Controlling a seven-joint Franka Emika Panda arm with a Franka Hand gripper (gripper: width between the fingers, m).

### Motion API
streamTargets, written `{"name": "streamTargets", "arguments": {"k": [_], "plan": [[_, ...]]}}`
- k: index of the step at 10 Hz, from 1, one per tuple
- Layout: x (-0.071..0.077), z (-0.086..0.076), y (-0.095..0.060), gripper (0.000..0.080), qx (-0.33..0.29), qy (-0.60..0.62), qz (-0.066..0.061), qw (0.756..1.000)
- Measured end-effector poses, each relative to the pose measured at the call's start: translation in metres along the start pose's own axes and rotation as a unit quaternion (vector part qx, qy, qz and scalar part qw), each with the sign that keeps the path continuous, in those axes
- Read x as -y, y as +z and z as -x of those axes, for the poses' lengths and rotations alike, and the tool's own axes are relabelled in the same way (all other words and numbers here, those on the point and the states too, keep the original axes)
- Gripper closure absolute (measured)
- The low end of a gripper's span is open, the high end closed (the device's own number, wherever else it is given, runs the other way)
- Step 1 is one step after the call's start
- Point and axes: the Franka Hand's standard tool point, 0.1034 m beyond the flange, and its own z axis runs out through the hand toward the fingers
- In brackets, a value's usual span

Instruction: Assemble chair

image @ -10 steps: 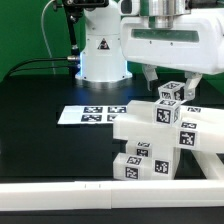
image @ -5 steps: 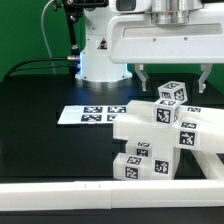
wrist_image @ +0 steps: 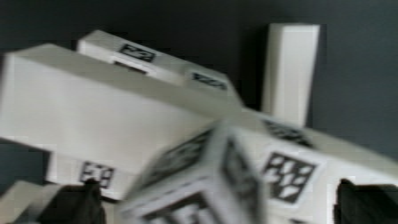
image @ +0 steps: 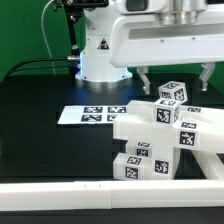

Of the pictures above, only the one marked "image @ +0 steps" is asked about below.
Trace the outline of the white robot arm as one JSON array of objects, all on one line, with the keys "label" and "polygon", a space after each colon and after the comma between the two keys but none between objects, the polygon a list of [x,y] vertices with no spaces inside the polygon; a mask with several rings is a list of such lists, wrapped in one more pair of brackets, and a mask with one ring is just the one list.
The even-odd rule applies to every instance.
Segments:
[{"label": "white robot arm", "polygon": [[215,64],[224,62],[224,2],[109,0],[106,8],[85,11],[80,79],[90,85],[116,84],[135,67],[149,93],[150,67],[200,63],[205,91]]}]

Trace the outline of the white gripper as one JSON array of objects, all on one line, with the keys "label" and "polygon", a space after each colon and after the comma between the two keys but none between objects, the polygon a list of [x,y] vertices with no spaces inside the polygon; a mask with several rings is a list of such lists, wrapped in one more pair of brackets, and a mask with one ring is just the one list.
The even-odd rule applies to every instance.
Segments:
[{"label": "white gripper", "polygon": [[115,0],[119,13],[111,32],[111,63],[138,67],[150,94],[145,66],[203,63],[206,91],[216,64],[224,61],[224,3],[206,0]]}]

